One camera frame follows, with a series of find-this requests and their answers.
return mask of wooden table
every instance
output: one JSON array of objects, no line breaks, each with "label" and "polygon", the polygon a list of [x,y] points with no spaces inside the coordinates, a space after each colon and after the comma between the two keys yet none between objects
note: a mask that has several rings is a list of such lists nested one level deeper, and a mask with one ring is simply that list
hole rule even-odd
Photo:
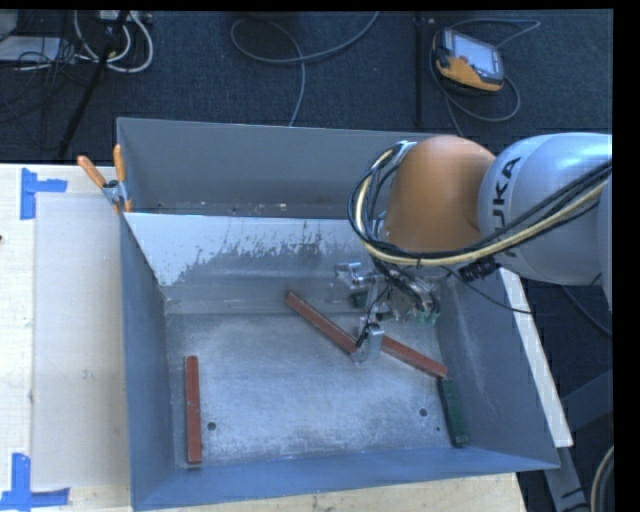
[{"label": "wooden table", "polygon": [[[34,283],[35,242],[38,217],[20,220],[20,175],[23,167],[37,172],[39,180],[58,178],[67,181],[61,196],[99,196],[100,191],[79,167],[45,165],[0,165],[0,490],[11,482],[11,454],[22,453],[33,459],[32,421],[38,395],[32,392],[34,378]],[[107,179],[115,177],[113,168],[101,168]],[[45,192],[36,195],[45,197]],[[101,308],[99,301],[92,307]],[[531,346],[531,357],[539,344],[537,335]],[[535,360],[534,375],[539,386],[547,387],[551,410],[558,409],[559,400],[544,358]],[[564,416],[556,425],[554,438],[558,446],[571,444]],[[100,485],[71,487],[69,503],[51,507],[54,510],[130,510],[126,483],[101,482]],[[33,491],[47,489],[33,488]],[[431,481],[410,485],[395,485],[334,493],[236,502],[195,507],[189,510],[211,512],[241,511],[384,511],[429,510],[430,512],[516,512],[525,511],[515,474],[501,474]]]}]

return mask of black cable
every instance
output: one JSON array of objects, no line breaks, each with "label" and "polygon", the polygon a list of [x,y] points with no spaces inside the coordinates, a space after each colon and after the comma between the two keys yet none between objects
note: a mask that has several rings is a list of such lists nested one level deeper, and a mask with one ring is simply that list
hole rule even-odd
[{"label": "black cable", "polygon": [[65,153],[67,152],[67,149],[69,148],[69,144],[71,144],[71,139],[73,138],[76,132],[76,129],[78,128],[80,119],[82,118],[85,108],[89,103],[91,96],[93,95],[93,91],[98,85],[100,76],[102,75],[104,69],[106,68],[109,55],[113,50],[115,41],[117,40],[117,38],[120,36],[120,33],[122,32],[122,29],[124,27],[125,21],[128,16],[129,16],[129,10],[122,9],[118,11],[118,17],[116,19],[113,31],[108,32],[109,37],[107,38],[107,42],[102,49],[102,54],[100,55],[100,61],[98,62],[98,67],[93,72],[93,75],[91,76],[91,81],[89,82],[89,85],[85,88],[84,94],[80,99],[80,103],[78,104],[78,106],[76,107],[76,110],[71,116],[71,120],[69,121],[69,124],[67,126],[67,129],[64,135],[60,139],[60,145],[58,149],[58,158],[60,160],[62,160]]},{"label": "black cable", "polygon": [[378,296],[373,300],[373,302],[371,303],[371,305],[369,306],[369,310],[367,312],[367,319],[365,320],[364,326],[362,328],[362,332],[360,333],[360,336],[358,336],[358,339],[356,340],[356,348],[360,348],[362,346],[362,344],[364,343],[364,340],[366,338],[366,333],[367,333],[367,328],[371,325],[373,325],[371,323],[371,312],[373,311],[373,306],[375,306],[377,304],[377,302],[382,299],[382,297],[384,297],[385,294],[387,293],[391,293],[391,285],[387,282],[386,286],[384,287],[384,289],[378,294]]},{"label": "black cable", "polygon": [[560,512],[575,512],[576,510],[583,510],[583,512],[590,512],[589,511],[589,504],[588,503],[578,503],[576,505],[572,505],[570,507],[563,508]]},{"label": "black cable", "polygon": [[501,308],[504,308],[508,311],[512,311],[514,313],[524,313],[525,315],[532,315],[533,313],[531,313],[531,311],[527,311],[525,309],[518,309],[518,308],[513,308],[511,306],[507,306],[506,304],[503,304],[502,302],[499,302],[497,300],[495,300],[493,297],[491,297],[490,295],[487,295],[486,293],[484,293],[482,290],[478,290],[475,286],[469,284],[467,281],[465,281],[464,279],[462,279],[454,270],[451,270],[447,267],[445,267],[444,265],[441,265],[441,267],[443,269],[445,269],[447,272],[449,272],[449,276],[454,276],[456,279],[458,279],[461,283],[463,283],[465,286],[469,287],[471,290],[473,290],[474,292],[476,292],[478,295],[480,295],[481,297],[484,297],[485,299],[487,299],[489,302],[492,302],[493,304],[495,304],[496,306],[500,306]]},{"label": "black cable", "polygon": [[582,313],[582,315],[589,321],[589,323],[591,323],[591,325],[593,325],[596,329],[598,329],[602,334],[604,334],[608,338],[613,338],[613,333],[609,329],[607,329],[607,327],[605,327],[600,322],[598,322],[598,320],[596,320],[595,317],[591,313],[589,313],[582,304],[580,304],[580,302],[568,290],[566,286],[560,285],[560,289],[564,292],[567,298],[573,303],[576,309],[580,311],[580,313]]}]

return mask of electronic device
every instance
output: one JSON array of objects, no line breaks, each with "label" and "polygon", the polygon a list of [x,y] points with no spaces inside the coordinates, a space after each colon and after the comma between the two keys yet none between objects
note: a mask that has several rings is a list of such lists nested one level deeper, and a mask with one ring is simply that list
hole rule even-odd
[{"label": "electronic device", "polygon": [[504,85],[497,48],[451,28],[433,38],[433,67],[445,83],[471,91],[495,92]]}]

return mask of cable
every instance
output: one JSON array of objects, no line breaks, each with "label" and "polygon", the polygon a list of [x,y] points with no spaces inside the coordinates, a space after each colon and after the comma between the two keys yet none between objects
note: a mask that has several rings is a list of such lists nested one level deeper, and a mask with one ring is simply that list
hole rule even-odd
[{"label": "cable", "polygon": [[600,332],[602,332],[605,336],[607,336],[608,338],[612,338],[613,337],[613,333],[607,329],[607,327],[605,327],[604,325],[602,325],[600,322],[598,322],[598,320],[596,320],[594,318],[594,316],[589,313],[584,306],[582,306],[582,304],[580,304],[580,302],[575,298],[575,296],[569,291],[569,289],[566,286],[560,286],[560,289],[564,292],[564,294],[569,298],[569,300],[573,303],[573,305],[578,309],[578,311],[580,311],[580,313],[582,313],[582,315],[589,320],[589,322],[591,322],[591,324],[598,329]]},{"label": "cable", "polygon": [[[364,233],[364,226],[362,222],[362,208],[363,208],[364,195],[366,193],[367,187],[369,186],[370,182],[371,182],[371,177],[368,177],[364,181],[363,185],[360,186],[359,192],[357,194],[355,222],[357,226],[356,231],[359,232],[360,234]],[[584,194],[582,197],[580,197],[579,199],[571,203],[569,206],[564,207],[559,212],[556,212],[550,217],[547,217],[541,221],[536,222],[532,226],[525,228],[515,233],[514,235],[511,235],[503,240],[495,242],[494,244],[491,244],[482,249],[472,250],[465,254],[461,254],[459,256],[433,257],[433,258],[396,256],[396,255],[389,255],[387,253],[384,253],[383,251],[378,250],[377,248],[373,247],[370,243],[366,241],[364,242],[364,245],[367,251],[372,255],[374,255],[375,257],[377,257],[378,259],[381,259],[389,263],[395,263],[398,265],[442,266],[442,265],[473,261],[475,259],[482,258],[483,256],[492,255],[497,252],[502,252],[506,249],[509,249],[520,242],[524,242],[525,240],[541,232],[542,230],[550,226],[553,226],[555,223],[562,220],[564,217],[566,217],[570,213],[573,213],[574,211],[578,210],[588,202],[596,199],[602,192],[602,189],[604,188],[604,186],[605,186],[604,183],[596,186],[590,192]]]},{"label": "cable", "polygon": [[353,43],[355,43],[358,39],[360,39],[362,36],[364,36],[368,30],[371,28],[371,26],[373,25],[374,21],[376,20],[376,18],[378,17],[378,15],[380,14],[379,11],[376,11],[373,15],[373,17],[371,18],[371,20],[369,20],[369,22],[367,23],[367,25],[364,27],[364,29],[362,29],[358,34],[356,34],[354,37],[352,37],[351,39],[349,39],[348,41],[346,41],[345,43],[342,43],[338,46],[335,46],[333,48],[330,48],[328,50],[324,50],[322,52],[317,52],[317,53],[313,53],[310,55],[303,55],[302,50],[300,48],[300,45],[297,43],[297,41],[295,40],[295,38],[289,33],[287,32],[282,26],[280,26],[278,23],[274,22],[274,21],[267,21],[267,23],[275,28],[277,28],[278,30],[280,30],[283,34],[285,34],[289,40],[291,41],[291,43],[293,44],[293,46],[296,49],[296,52],[298,53],[298,57],[293,57],[293,58],[289,58],[289,59],[272,59],[272,58],[267,58],[267,57],[261,57],[259,55],[256,55],[254,53],[251,53],[247,50],[245,50],[240,43],[238,43],[238,40],[236,38],[235,35],[235,31],[236,28],[238,27],[238,25],[244,23],[247,21],[247,18],[241,18],[239,20],[236,20],[233,25],[231,25],[231,31],[230,31],[230,36],[231,36],[231,42],[233,43],[233,45],[244,55],[246,55],[247,57],[257,60],[259,62],[264,62],[267,64],[295,64],[295,63],[299,63],[300,64],[300,71],[301,71],[301,83],[300,83],[300,92],[298,94],[298,101],[296,102],[296,106],[294,108],[293,114],[289,120],[289,124],[288,126],[293,126],[297,117],[298,117],[298,112],[300,111],[300,106],[302,105],[302,98],[304,97],[304,92],[305,92],[305,87],[306,87],[306,80],[307,80],[307,75],[306,75],[306,68],[305,68],[305,63],[309,62],[310,60],[314,60],[314,59],[320,59],[322,57],[328,57],[334,53],[339,52],[340,50],[343,50],[345,48],[347,48],[348,46],[352,45]]},{"label": "cable", "polygon": [[613,445],[600,462],[596,475],[591,484],[591,512],[602,512],[604,510],[605,486],[613,471]]},{"label": "cable", "polygon": [[362,328],[362,332],[360,333],[360,336],[358,337],[357,341],[356,341],[356,347],[360,348],[362,346],[362,344],[364,343],[364,340],[366,338],[366,334],[367,334],[367,328],[372,325],[371,324],[371,312],[373,311],[373,307],[376,305],[376,303],[382,299],[382,297],[384,297],[384,295],[386,293],[390,293],[391,292],[391,284],[389,282],[387,282],[387,285],[384,287],[384,289],[378,294],[378,296],[373,300],[373,302],[371,303],[371,305],[369,306],[369,310],[367,311],[367,319],[365,320],[364,326]]},{"label": "cable", "polygon": [[[137,27],[140,29],[140,31],[144,35],[144,38],[147,44],[148,54],[147,54],[146,60],[137,67],[129,68],[129,67],[122,67],[122,66],[117,66],[113,64],[114,62],[122,60],[124,57],[126,57],[131,49],[131,34],[129,33],[129,30],[127,29],[127,27],[124,26],[122,28],[122,32],[124,33],[124,36],[126,39],[124,50],[122,50],[122,52],[120,52],[118,55],[109,57],[107,59],[107,68],[112,71],[117,71],[118,73],[139,73],[147,69],[151,65],[151,62],[153,61],[154,49],[153,49],[153,40],[151,39],[151,34],[147,30],[147,28],[144,26],[144,23],[140,21],[140,17],[136,13],[131,12],[129,14],[129,18],[133,20],[133,22],[137,25]],[[83,60],[89,60],[91,62],[98,62],[100,60],[100,57],[91,49],[89,44],[86,42],[86,39],[84,38],[82,30],[80,29],[80,25],[78,23],[77,9],[73,11],[73,25],[75,28],[76,35],[80,39],[82,49],[89,54],[89,56],[86,56],[86,55],[77,53],[76,57]]]},{"label": "cable", "polygon": [[506,304],[503,304],[502,302],[499,302],[497,300],[495,300],[493,297],[487,295],[486,293],[484,293],[482,290],[478,290],[475,286],[471,285],[470,283],[468,283],[467,281],[465,281],[464,279],[462,279],[462,277],[460,277],[455,271],[445,267],[444,265],[442,265],[442,268],[445,269],[447,272],[449,272],[449,276],[454,276],[456,279],[458,279],[461,283],[463,283],[465,286],[468,286],[470,289],[472,289],[474,292],[476,292],[478,295],[484,297],[485,299],[487,299],[489,302],[492,302],[493,304],[495,304],[496,306],[500,306],[501,308],[507,309],[509,311],[513,311],[514,313],[524,313],[525,315],[531,315],[533,313],[531,313],[531,311],[528,311],[526,309],[518,309],[518,308],[513,308],[511,306],[507,306]]},{"label": "cable", "polygon": [[[607,162],[597,166],[596,168],[592,169],[591,171],[588,171],[587,173],[585,173],[584,175],[580,176],[579,178],[576,178],[575,180],[573,180],[572,182],[568,183],[564,187],[558,189],[556,192],[554,192],[553,194],[551,194],[550,196],[548,196],[544,200],[539,201],[532,208],[530,208],[526,212],[522,213],[520,216],[518,216],[516,219],[512,220],[511,222],[509,222],[508,224],[506,224],[502,228],[494,230],[494,232],[492,234],[484,237],[482,240],[480,240],[478,242],[475,242],[475,243],[467,246],[464,249],[456,249],[456,250],[453,250],[453,251],[440,251],[440,252],[437,252],[437,253],[416,253],[416,252],[404,250],[402,248],[394,246],[393,244],[389,244],[389,243],[386,243],[386,242],[379,241],[379,240],[377,240],[377,235],[376,234],[372,235],[372,233],[368,229],[369,228],[369,226],[368,226],[369,221],[368,221],[368,218],[367,218],[367,213],[371,212],[371,211],[373,211],[375,209],[375,204],[371,205],[371,207],[369,207],[369,208],[365,208],[365,211],[363,212],[362,219],[363,219],[363,223],[365,225],[365,234],[364,235],[362,233],[360,233],[360,231],[358,230],[358,228],[356,226],[356,223],[354,221],[354,213],[353,213],[354,197],[356,195],[356,192],[364,184],[365,180],[368,177],[373,175],[374,177],[376,177],[376,182],[379,183],[378,186],[381,186],[384,183],[384,181],[386,181],[386,179],[388,179],[388,177],[393,172],[395,172],[397,170],[397,167],[399,166],[399,161],[401,161],[402,158],[404,158],[404,155],[408,152],[407,149],[410,149],[412,145],[415,145],[415,143],[408,143],[406,141],[399,142],[397,144],[394,144],[392,147],[390,147],[386,151],[384,151],[376,159],[374,164],[371,166],[369,172],[365,173],[360,178],[360,180],[356,184],[355,188],[352,190],[352,192],[351,192],[351,194],[349,196],[347,214],[348,214],[348,219],[349,219],[349,221],[351,223],[352,228],[358,234],[358,236],[360,236],[360,238],[363,241],[369,242],[371,245],[373,245],[373,246],[375,246],[375,247],[377,247],[379,249],[384,249],[389,254],[395,254],[395,255],[400,255],[400,256],[410,256],[410,257],[414,257],[414,258],[456,256],[456,255],[461,255],[461,254],[468,253],[472,249],[479,249],[479,248],[482,248],[482,247],[486,247],[489,244],[489,242],[498,239],[503,234],[508,233],[508,232],[512,231],[513,229],[515,229],[516,227],[518,227],[519,225],[521,225],[522,223],[524,223],[526,221],[529,221],[530,219],[532,219],[534,217],[534,215],[538,214],[540,211],[542,211],[544,208],[548,207],[549,205],[552,205],[552,203],[554,203],[554,202],[556,203],[556,206],[553,207],[553,209],[551,209],[549,212],[547,212],[546,215],[548,216],[551,213],[557,212],[561,207],[563,207],[566,204],[568,204],[570,199],[572,199],[574,197],[577,197],[577,195],[582,193],[584,190],[587,190],[589,187],[592,187],[593,185],[601,182],[602,180],[607,178],[609,176],[609,174],[611,173],[611,161],[607,161]],[[381,172],[382,168],[384,168],[385,166],[389,165],[389,162],[391,162],[391,161],[394,161],[394,165],[392,165],[391,168],[388,171],[386,171],[386,174],[385,174],[384,178],[382,180],[378,181],[376,174]],[[379,190],[376,190],[376,194],[373,196],[373,200],[374,201],[377,198],[377,192],[379,192]],[[370,190],[367,190],[365,202],[367,202],[367,201],[369,201],[371,199],[372,199],[371,198],[371,192],[370,192]],[[583,213],[580,213],[580,214],[575,215],[573,217],[568,217],[567,219],[565,219],[563,221],[559,221],[556,225],[552,226],[551,228],[559,227],[559,226],[565,224],[566,222],[569,222],[569,221],[577,218],[578,216],[582,215]],[[539,236],[540,234],[545,233],[546,231],[548,231],[551,228],[543,229],[538,234],[536,234],[535,236]]]},{"label": "cable", "polygon": [[[530,208],[525,213],[521,214],[515,220],[509,222],[503,228],[500,228],[493,232],[491,235],[484,237],[479,242],[475,242],[465,248],[455,249],[450,251],[439,251],[432,253],[424,253],[424,252],[412,252],[402,249],[398,246],[390,244],[388,242],[384,242],[377,239],[375,234],[372,234],[369,229],[370,221],[368,219],[369,214],[375,210],[375,205],[368,205],[367,201],[372,199],[371,193],[371,182],[375,182],[378,186],[381,186],[382,183],[391,175],[391,173],[395,172],[400,165],[400,162],[404,158],[404,155],[411,149],[415,142],[406,142],[401,141],[399,143],[394,144],[386,151],[384,151],[374,162],[374,164],[370,167],[369,171],[366,172],[358,181],[354,189],[352,190],[349,201],[348,201],[348,212],[347,216],[349,222],[351,223],[352,228],[356,232],[356,234],[365,242],[369,247],[374,247],[378,249],[382,253],[387,256],[399,256],[406,258],[413,258],[413,261],[402,261],[402,260],[386,260],[397,264],[416,264],[417,260],[420,260],[420,263],[424,263],[425,260],[429,260],[429,263],[436,264],[433,261],[433,258],[445,258],[445,257],[482,257],[483,254],[475,254],[471,253],[480,249],[496,250],[496,244],[493,243],[494,240],[499,240],[499,237],[503,234],[509,233],[514,230],[516,227],[521,225],[522,223],[531,220],[534,215],[538,214],[542,209],[551,206],[551,209],[538,218],[538,221],[530,226],[528,229],[532,229],[533,231],[529,231],[527,233],[526,230],[522,230],[516,235],[512,235],[508,239],[499,241],[498,243],[509,243],[512,242],[510,247],[515,247],[524,241],[531,240],[537,236],[540,236],[543,233],[550,231],[551,229],[555,229],[567,222],[575,220],[579,216],[585,214],[589,211],[589,209],[595,207],[594,203],[591,208],[583,209],[582,212],[577,214],[572,214],[572,211],[577,211],[578,207],[580,207],[580,203],[588,202],[587,197],[583,195],[577,202],[571,203],[576,197],[584,194],[587,191],[587,195],[593,193],[593,196],[597,195],[597,191],[594,190],[594,186],[602,186],[603,181],[608,178],[611,174],[611,161],[607,161],[601,165],[598,165],[596,168],[588,171],[584,175],[579,178],[573,180],[569,184],[565,185],[561,189],[557,190],[546,199],[538,202],[534,205],[533,208]],[[385,175],[382,180],[379,179],[379,175],[381,172],[385,170]],[[378,189],[376,189],[376,193],[373,195],[375,199],[377,197]],[[358,212],[354,213],[354,199],[357,197],[357,208]],[[367,204],[364,209],[362,209],[363,202]],[[513,239],[513,236],[526,235],[526,237],[522,240]]]},{"label": "cable", "polygon": [[313,60],[313,59],[320,59],[320,58],[323,58],[323,57],[327,57],[329,55],[332,55],[334,53],[339,52],[340,50],[343,50],[343,49],[347,48],[348,46],[351,46],[353,43],[358,41],[362,36],[364,36],[369,31],[369,29],[371,28],[371,26],[376,21],[376,19],[378,18],[379,15],[380,15],[380,11],[376,11],[373,14],[373,16],[371,17],[371,20],[369,20],[369,22],[367,23],[367,25],[358,34],[356,34],[354,37],[352,37],[351,39],[349,39],[345,43],[342,43],[342,44],[340,44],[338,46],[335,46],[333,48],[330,48],[328,50],[323,50],[321,52],[312,53],[310,55],[300,55],[298,57],[292,57],[292,58],[289,58],[289,59],[271,59],[271,58],[261,57],[260,55],[256,55],[254,53],[248,52],[247,50],[242,48],[242,46],[240,46],[238,44],[238,41],[236,40],[235,30],[236,30],[236,27],[239,24],[244,23],[245,21],[247,21],[247,18],[241,18],[241,19],[237,20],[231,26],[231,42],[233,43],[233,45],[238,50],[240,50],[242,53],[244,53],[247,57],[251,57],[252,59],[255,59],[255,60],[258,60],[258,61],[261,61],[261,62],[265,62],[267,64],[294,64],[294,63],[297,63],[297,62],[308,62],[308,61]]}]

